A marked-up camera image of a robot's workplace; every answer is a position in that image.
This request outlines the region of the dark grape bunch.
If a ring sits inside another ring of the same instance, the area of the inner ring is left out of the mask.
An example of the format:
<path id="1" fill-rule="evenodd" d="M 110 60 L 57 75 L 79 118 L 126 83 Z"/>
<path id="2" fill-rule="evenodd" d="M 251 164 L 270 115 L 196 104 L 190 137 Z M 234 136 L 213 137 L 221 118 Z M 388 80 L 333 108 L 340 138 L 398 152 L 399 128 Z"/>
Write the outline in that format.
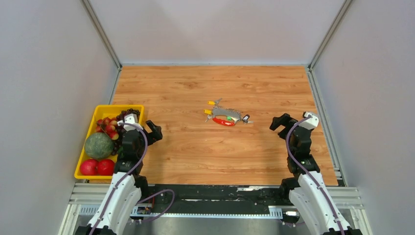
<path id="1" fill-rule="evenodd" d="M 111 153 L 112 156 L 119 154 L 122 149 L 122 141 L 128 131 L 135 130 L 138 126 L 140 118 L 140 110 L 129 108 L 122 110 L 118 116 L 112 119 L 111 124 L 115 126 L 117 135 L 112 134 L 114 147 Z"/>

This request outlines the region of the red apple left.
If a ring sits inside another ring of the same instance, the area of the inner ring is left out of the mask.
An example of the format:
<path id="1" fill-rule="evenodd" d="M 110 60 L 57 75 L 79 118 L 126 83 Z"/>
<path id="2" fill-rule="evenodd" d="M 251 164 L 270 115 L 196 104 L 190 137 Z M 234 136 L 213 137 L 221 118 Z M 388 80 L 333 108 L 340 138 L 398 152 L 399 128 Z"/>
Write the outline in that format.
<path id="1" fill-rule="evenodd" d="M 98 167 L 98 160 L 95 159 L 88 159 L 82 162 L 80 165 L 80 173 L 86 176 L 97 175 L 97 167 Z"/>

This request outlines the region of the red apple right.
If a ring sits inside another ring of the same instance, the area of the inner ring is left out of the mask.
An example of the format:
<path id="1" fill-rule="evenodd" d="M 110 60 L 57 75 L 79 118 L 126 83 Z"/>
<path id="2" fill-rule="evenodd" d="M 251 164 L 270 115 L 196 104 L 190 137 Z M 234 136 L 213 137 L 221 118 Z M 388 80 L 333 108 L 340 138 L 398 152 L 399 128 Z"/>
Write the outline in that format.
<path id="1" fill-rule="evenodd" d="M 103 159 L 98 162 L 97 173 L 101 176 L 112 176 L 114 173 L 115 163 L 111 159 Z"/>

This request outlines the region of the keyring tool with keys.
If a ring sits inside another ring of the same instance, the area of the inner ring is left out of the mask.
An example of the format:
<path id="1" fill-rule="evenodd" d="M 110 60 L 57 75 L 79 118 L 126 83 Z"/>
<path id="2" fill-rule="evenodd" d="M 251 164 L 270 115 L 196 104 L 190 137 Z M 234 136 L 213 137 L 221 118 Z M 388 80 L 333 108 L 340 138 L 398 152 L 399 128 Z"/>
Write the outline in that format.
<path id="1" fill-rule="evenodd" d="M 224 108 L 223 106 L 220 106 L 219 104 L 221 100 L 222 98 L 219 98 L 208 102 L 212 108 L 203 110 L 203 112 L 207 115 L 206 122 L 212 120 L 213 122 L 226 127 L 235 126 L 239 122 L 243 124 L 253 123 L 253 121 L 250 120 L 250 115 L 243 115 L 237 109 Z"/>

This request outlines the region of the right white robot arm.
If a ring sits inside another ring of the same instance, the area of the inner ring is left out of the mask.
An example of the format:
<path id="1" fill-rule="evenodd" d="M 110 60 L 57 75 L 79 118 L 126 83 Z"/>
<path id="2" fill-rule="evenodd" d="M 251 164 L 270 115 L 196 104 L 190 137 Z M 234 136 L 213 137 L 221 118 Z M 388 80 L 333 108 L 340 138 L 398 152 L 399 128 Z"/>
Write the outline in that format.
<path id="1" fill-rule="evenodd" d="M 301 120 L 284 113 L 274 117 L 270 130 L 280 126 L 278 136 L 285 141 L 287 166 L 292 178 L 281 181 L 279 197 L 285 204 L 293 204 L 313 235 L 360 235 L 338 210 L 325 186 L 321 170 L 311 154 L 311 134 L 319 118 L 304 112 Z"/>

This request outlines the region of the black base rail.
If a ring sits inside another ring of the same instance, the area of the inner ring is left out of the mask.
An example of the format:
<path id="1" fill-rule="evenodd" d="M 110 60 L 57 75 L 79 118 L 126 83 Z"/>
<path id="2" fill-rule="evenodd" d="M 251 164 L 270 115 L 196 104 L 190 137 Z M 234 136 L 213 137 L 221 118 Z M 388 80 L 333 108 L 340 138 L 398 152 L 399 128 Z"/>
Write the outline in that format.
<path id="1" fill-rule="evenodd" d="M 271 218 L 301 224 L 300 213 L 278 186 L 150 185 L 133 208 L 132 219 L 157 215 Z"/>

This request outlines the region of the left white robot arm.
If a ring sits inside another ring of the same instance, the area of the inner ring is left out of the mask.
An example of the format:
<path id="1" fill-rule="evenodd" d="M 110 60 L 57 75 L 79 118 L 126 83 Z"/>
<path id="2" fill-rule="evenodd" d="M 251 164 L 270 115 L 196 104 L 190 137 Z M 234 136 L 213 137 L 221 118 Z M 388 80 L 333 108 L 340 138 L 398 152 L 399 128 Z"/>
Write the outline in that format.
<path id="1" fill-rule="evenodd" d="M 146 121 L 147 132 L 138 123 L 125 121 L 121 152 L 115 163 L 112 181 L 98 210 L 86 226 L 79 226 L 77 235 L 120 235 L 137 202 L 150 195 L 147 179 L 140 175 L 148 147 L 162 139 L 161 127 Z"/>

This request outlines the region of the green melon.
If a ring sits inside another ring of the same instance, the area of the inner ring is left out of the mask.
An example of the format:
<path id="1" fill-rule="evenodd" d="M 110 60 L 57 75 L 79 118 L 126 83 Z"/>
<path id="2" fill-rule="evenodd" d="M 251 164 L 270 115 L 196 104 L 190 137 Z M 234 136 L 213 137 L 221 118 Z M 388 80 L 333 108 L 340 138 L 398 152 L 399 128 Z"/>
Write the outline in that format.
<path id="1" fill-rule="evenodd" d="M 85 154 L 96 160 L 109 157 L 114 149 L 112 139 L 105 133 L 93 133 L 87 137 L 84 144 Z"/>

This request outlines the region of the yellow plastic bin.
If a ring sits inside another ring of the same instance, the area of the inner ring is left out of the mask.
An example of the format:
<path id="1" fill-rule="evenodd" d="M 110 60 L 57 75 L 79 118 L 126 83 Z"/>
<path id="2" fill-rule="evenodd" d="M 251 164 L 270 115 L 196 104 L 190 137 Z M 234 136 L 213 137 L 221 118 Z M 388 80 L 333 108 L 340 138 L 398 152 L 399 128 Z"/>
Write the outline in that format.
<path id="1" fill-rule="evenodd" d="M 95 111 L 92 115 L 92 119 L 90 122 L 90 126 L 88 128 L 86 139 L 95 132 L 96 128 L 96 121 L 99 119 L 104 118 L 115 118 L 118 116 L 121 111 L 128 110 L 128 109 L 134 109 L 139 110 L 140 116 L 138 117 L 138 122 L 141 126 L 145 124 L 145 115 L 144 115 L 144 106 L 143 105 L 98 105 L 95 108 Z M 104 181 L 104 182 L 110 182 L 112 180 L 112 176 L 102 176 L 102 175 L 83 175 L 80 171 L 81 164 L 90 159 L 90 157 L 85 153 L 84 147 L 82 147 L 82 151 L 80 153 L 78 163 L 74 172 L 74 177 L 77 180 L 93 180 L 93 181 Z"/>

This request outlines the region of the red apple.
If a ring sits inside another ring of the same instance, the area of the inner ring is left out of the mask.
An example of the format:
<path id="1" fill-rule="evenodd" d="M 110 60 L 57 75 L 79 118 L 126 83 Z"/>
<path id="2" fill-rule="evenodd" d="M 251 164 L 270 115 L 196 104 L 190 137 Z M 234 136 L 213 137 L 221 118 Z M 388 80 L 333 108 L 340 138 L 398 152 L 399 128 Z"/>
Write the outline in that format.
<path id="1" fill-rule="evenodd" d="M 95 159 L 88 159 L 82 162 L 80 165 L 80 173 L 86 176 L 97 175 L 97 167 L 98 167 L 98 160 Z"/>
<path id="2" fill-rule="evenodd" d="M 103 159 L 98 162 L 97 173 L 101 176 L 112 176 L 114 173 L 115 163 L 111 159 Z"/>

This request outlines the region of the small red lychee cluster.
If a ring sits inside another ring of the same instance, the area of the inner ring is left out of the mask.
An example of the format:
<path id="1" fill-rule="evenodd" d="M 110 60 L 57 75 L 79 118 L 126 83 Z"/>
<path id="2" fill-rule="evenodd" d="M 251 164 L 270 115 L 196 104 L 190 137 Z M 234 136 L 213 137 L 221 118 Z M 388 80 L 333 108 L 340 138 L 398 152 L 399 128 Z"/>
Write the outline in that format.
<path id="1" fill-rule="evenodd" d="M 96 122 L 94 131 L 96 133 L 104 133 L 114 141 L 119 139 L 118 123 L 116 118 L 105 117 L 103 119 L 99 119 Z"/>

